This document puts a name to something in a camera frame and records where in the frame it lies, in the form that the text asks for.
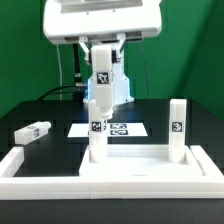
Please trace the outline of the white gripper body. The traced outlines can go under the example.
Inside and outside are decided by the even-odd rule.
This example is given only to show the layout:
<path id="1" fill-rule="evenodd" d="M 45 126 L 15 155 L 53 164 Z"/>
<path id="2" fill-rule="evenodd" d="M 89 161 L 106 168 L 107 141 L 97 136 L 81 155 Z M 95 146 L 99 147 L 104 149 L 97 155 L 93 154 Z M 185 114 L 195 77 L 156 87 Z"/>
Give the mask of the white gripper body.
<path id="1" fill-rule="evenodd" d="M 53 44 L 139 40 L 162 29 L 161 0 L 46 0 L 43 31 Z"/>

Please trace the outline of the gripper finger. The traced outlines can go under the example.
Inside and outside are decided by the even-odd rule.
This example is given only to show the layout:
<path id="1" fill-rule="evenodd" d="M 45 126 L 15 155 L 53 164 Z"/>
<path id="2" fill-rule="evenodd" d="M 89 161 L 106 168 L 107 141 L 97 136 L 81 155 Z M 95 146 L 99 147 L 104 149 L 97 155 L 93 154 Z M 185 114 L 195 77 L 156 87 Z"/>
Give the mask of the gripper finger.
<path id="1" fill-rule="evenodd" d="M 125 41 L 126 41 L 125 33 L 117 35 L 117 43 L 115 47 L 115 58 L 117 62 L 119 62 L 122 58 L 122 51 L 124 49 Z"/>
<path id="2" fill-rule="evenodd" d="M 88 46 L 88 38 L 85 37 L 85 36 L 81 36 L 79 38 L 79 45 L 85 53 L 85 61 L 88 64 L 91 64 L 92 59 L 91 59 L 91 52 L 90 52 L 90 49 L 89 49 L 89 46 Z"/>

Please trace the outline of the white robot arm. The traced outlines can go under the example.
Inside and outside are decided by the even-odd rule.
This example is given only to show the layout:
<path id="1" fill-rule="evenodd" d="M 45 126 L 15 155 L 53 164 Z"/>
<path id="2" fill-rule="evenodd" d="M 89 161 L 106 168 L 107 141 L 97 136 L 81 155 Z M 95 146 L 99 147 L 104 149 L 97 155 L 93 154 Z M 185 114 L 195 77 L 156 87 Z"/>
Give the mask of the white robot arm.
<path id="1" fill-rule="evenodd" d="M 161 0 L 46 0 L 43 31 L 55 44 L 112 46 L 114 103 L 132 100 L 124 74 L 123 46 L 159 35 Z"/>

